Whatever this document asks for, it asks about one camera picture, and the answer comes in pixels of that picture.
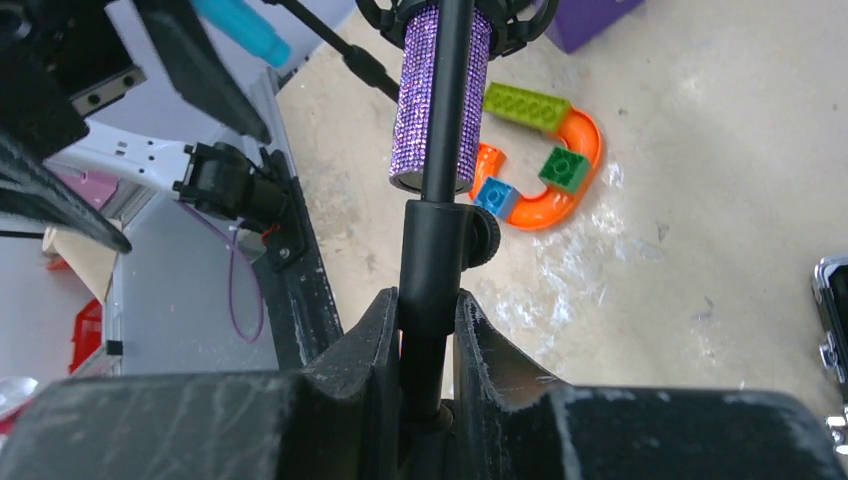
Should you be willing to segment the black shock mount tripod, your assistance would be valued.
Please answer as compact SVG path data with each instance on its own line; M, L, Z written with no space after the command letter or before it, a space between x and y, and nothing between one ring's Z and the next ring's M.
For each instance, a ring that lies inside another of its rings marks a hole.
M374 1L358 3L366 21L401 50L402 2L388 8ZM493 26L488 64L536 40L558 6L554 1L474 2ZM450 202L429 201L418 192L411 193L405 207L399 278L401 421L425 428L435 425L440 416L446 342L454 330L461 275L487 262L493 249L474 230L474 209L456 202L460 193Z

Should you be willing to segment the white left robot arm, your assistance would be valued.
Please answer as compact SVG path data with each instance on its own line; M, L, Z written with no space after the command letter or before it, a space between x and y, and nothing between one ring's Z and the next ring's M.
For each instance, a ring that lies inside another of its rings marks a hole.
M280 67L289 48L265 18L244 1L137 1L134 9L183 101L238 135L271 143L269 127L206 33L212 25ZM187 144L94 120L145 80L106 2L3 2L2 212L129 252L122 231L50 169L58 163L115 175L222 219L273 223L284 193L237 147Z

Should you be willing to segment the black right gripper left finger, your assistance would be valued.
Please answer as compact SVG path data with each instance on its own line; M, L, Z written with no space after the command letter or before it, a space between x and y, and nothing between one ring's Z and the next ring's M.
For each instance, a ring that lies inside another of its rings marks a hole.
M394 479L395 289L298 370L83 378L43 390L5 479Z

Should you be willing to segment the purple glitter microphone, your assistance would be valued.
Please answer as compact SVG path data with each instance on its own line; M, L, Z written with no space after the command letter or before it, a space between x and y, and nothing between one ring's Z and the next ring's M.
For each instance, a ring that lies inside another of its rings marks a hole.
M470 189L493 26L474 1L404 1L389 179L425 200Z

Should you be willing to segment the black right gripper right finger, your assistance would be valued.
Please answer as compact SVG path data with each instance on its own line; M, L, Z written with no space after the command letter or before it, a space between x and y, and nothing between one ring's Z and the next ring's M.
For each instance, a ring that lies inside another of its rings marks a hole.
M767 391L569 384L461 293L455 321L462 479L842 479L819 420Z

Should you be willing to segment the black mic stand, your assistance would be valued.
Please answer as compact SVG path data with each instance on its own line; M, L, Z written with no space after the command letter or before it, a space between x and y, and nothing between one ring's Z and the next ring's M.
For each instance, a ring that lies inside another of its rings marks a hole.
M345 41L300 1L276 0L266 1L266 4L284 7L340 54L348 70L359 80L369 87L381 91L393 102L398 101L399 84L388 74L385 66L370 52Z

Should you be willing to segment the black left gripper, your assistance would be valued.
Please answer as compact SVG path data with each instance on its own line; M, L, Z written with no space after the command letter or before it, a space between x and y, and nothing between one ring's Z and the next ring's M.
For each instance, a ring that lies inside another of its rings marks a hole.
M271 134L212 45L187 0L133 4L184 101L235 132L269 144ZM86 117L146 76L104 1L1 4L1 211L80 233L118 253L130 241L35 159L86 136Z

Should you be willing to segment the blue microphone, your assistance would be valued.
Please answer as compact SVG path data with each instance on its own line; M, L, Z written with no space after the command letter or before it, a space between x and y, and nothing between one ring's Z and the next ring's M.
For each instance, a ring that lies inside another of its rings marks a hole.
M192 0L191 3L198 15L254 57L275 68L287 62L288 43L245 1Z

